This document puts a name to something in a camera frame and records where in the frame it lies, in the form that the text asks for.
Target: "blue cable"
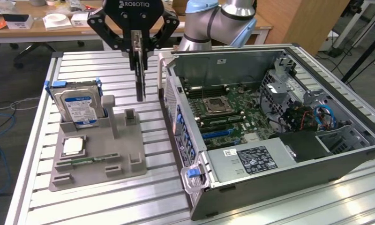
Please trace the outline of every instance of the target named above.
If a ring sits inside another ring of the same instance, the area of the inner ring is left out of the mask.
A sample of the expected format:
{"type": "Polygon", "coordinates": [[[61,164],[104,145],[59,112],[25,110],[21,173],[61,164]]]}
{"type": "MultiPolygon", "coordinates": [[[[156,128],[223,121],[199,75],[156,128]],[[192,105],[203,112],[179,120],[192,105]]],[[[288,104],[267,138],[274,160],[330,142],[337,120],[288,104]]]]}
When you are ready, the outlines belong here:
{"type": "Polygon", "coordinates": [[[9,187],[9,184],[11,184],[11,172],[9,172],[9,167],[8,167],[8,163],[7,163],[5,154],[4,154],[1,149],[0,149],[0,155],[3,157],[3,162],[4,162],[4,166],[5,166],[5,170],[7,170],[7,181],[5,181],[4,187],[0,189],[0,193],[1,193],[9,187]]]}
{"type": "Polygon", "coordinates": [[[13,127],[13,125],[15,125],[15,117],[13,117],[13,115],[3,114],[3,113],[0,113],[0,116],[8,116],[8,117],[12,118],[12,122],[11,122],[9,127],[8,127],[5,130],[3,130],[3,131],[0,132],[0,136],[1,136],[3,134],[5,134],[5,133],[12,129],[12,127],[13,127]]]}
{"type": "Polygon", "coordinates": [[[317,120],[318,124],[322,125],[323,123],[322,123],[322,121],[319,120],[319,118],[318,118],[318,116],[317,116],[317,114],[318,114],[318,113],[317,113],[318,108],[325,108],[325,109],[329,110],[329,112],[330,112],[330,114],[331,114],[331,117],[333,117],[333,124],[334,124],[334,128],[335,128],[335,127],[337,127],[337,118],[335,118],[335,116],[334,116],[334,112],[333,112],[331,107],[327,106],[327,105],[318,105],[318,106],[314,108],[315,120],[317,120]]]}

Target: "power supply label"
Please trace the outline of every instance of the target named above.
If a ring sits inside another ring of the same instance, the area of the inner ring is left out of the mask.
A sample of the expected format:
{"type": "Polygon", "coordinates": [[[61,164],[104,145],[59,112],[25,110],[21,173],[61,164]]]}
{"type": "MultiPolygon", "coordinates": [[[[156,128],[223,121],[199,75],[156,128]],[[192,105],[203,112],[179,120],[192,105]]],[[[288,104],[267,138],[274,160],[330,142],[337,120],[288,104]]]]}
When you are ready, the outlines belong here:
{"type": "Polygon", "coordinates": [[[91,124],[98,120],[95,109],[89,106],[91,103],[92,98],[89,96],[65,99],[72,120],[77,124],[91,124]]]}
{"type": "Polygon", "coordinates": [[[238,151],[238,156],[248,174],[255,174],[278,168],[264,146],[238,151]]]}

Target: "cpu socket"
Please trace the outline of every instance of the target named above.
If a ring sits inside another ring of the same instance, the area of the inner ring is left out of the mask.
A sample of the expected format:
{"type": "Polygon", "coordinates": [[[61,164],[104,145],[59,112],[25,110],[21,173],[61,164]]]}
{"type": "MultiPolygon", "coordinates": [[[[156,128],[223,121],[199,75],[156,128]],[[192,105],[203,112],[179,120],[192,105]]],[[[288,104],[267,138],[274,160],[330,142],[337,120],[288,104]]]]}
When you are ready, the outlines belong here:
{"type": "Polygon", "coordinates": [[[203,102],[210,115],[219,115],[234,111],[224,96],[206,98],[203,99],[203,102]]]}

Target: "hard drive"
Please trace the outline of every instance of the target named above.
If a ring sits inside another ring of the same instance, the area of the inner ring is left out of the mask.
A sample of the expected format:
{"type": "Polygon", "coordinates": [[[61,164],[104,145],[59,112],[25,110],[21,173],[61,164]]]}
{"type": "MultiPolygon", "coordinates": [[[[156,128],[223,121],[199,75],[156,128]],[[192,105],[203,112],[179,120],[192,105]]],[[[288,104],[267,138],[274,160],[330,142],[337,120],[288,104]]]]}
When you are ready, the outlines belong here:
{"type": "Polygon", "coordinates": [[[106,117],[102,106],[100,79],[88,82],[55,81],[47,91],[55,100],[63,122],[75,122],[77,128],[98,126],[106,117]]]}

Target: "robotic arm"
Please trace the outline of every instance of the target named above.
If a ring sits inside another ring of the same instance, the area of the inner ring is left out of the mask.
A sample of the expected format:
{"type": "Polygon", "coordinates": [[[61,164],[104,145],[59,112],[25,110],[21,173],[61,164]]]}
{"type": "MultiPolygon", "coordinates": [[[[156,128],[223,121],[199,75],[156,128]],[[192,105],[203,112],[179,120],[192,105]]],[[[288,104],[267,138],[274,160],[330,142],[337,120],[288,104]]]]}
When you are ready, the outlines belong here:
{"type": "Polygon", "coordinates": [[[186,33],[179,51],[211,50],[211,39],[242,47],[256,25],[256,0],[190,0],[186,33]]]}
{"type": "MultiPolygon", "coordinates": [[[[179,51],[211,50],[211,39],[232,47],[242,47],[255,28],[256,0],[227,0],[219,6],[218,0],[190,0],[187,3],[186,33],[179,51]]],[[[88,24],[114,50],[122,50],[130,58],[130,68],[136,75],[138,101],[146,97],[144,70],[148,68],[148,54],[160,49],[178,25],[178,17],[164,11],[162,0],[104,0],[102,10],[88,24]],[[123,37],[106,24],[106,16],[123,30],[123,37]],[[150,29],[159,17],[164,25],[150,37],[150,29]]]]}
{"type": "Polygon", "coordinates": [[[160,49],[171,37],[179,20],[164,11],[162,0],[104,0],[103,8],[88,19],[93,31],[114,50],[122,50],[130,58],[130,68],[135,70],[138,101],[146,97],[144,70],[148,68],[148,55],[160,49]],[[106,15],[123,30],[123,37],[106,24],[106,15]],[[150,29],[163,16],[164,24],[154,37],[150,29]]]}

